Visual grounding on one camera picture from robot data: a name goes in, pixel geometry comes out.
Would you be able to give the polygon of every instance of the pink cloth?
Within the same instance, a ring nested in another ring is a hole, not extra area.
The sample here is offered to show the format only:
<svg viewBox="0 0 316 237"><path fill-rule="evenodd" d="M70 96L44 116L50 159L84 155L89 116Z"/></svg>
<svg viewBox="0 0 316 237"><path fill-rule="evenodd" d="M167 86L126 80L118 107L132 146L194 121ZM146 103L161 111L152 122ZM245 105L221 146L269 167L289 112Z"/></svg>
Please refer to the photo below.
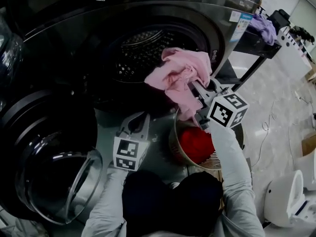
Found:
<svg viewBox="0 0 316 237"><path fill-rule="evenodd" d="M186 51L180 48L166 48L162 52L165 64L146 77L145 83L165 94L179 105L180 120L193 118L202 104L194 97L188 83L199 81L204 87L210 82L212 73L210 59L205 52Z"/></svg>

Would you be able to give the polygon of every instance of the transparent plastic wrap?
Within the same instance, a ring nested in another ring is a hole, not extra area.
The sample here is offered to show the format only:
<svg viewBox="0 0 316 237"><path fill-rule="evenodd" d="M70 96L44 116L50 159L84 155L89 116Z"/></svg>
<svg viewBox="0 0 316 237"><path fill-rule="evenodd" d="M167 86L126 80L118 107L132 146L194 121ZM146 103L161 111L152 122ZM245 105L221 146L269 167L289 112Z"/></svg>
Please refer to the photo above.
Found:
<svg viewBox="0 0 316 237"><path fill-rule="evenodd" d="M24 44L12 33L0 15L0 111L6 103L8 92L23 61Z"/></svg>

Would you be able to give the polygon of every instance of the laundry basket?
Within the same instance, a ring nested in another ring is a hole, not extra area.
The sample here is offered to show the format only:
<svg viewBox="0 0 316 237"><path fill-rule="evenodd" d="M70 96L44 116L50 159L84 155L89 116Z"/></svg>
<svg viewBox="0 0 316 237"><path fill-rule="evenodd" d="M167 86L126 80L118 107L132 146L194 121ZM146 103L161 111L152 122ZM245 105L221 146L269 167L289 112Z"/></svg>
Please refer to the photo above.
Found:
<svg viewBox="0 0 316 237"><path fill-rule="evenodd" d="M174 154L177 160L183 164L193 165L193 166L204 168L207 170L220 170L221 163L219 159L217 158L216 152L214 152L206 161L197 164L194 161L192 161L183 151L179 142L179 134L181 134L181 132L185 128L193 127L193 126L196 126L196 125L192 121L180 121L178 120L176 116L173 127L169 135L169 147L170 147L171 152Z"/></svg>

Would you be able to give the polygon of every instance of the person's leg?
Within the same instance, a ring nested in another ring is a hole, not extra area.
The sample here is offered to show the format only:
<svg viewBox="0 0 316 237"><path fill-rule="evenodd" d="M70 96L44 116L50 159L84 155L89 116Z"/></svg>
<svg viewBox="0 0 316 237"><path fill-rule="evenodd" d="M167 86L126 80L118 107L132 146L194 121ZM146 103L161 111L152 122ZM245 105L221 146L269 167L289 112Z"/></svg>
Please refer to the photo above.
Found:
<svg viewBox="0 0 316 237"><path fill-rule="evenodd" d="M172 191L168 230L186 236L208 234L220 214L222 196L222 183L212 175L188 176Z"/></svg>
<svg viewBox="0 0 316 237"><path fill-rule="evenodd" d="M122 200L128 237L164 230L170 192L170 188L151 172L137 171L127 177Z"/></svg>

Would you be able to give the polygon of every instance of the red cloth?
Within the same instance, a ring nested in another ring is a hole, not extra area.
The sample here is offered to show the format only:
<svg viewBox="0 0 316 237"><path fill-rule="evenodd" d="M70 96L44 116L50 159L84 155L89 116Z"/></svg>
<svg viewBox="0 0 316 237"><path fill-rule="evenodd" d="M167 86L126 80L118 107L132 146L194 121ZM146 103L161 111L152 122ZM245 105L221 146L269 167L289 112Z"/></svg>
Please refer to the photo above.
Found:
<svg viewBox="0 0 316 237"><path fill-rule="evenodd" d="M179 142L187 156L197 164L204 162L215 152L211 135L199 127L186 128L180 135Z"/></svg>

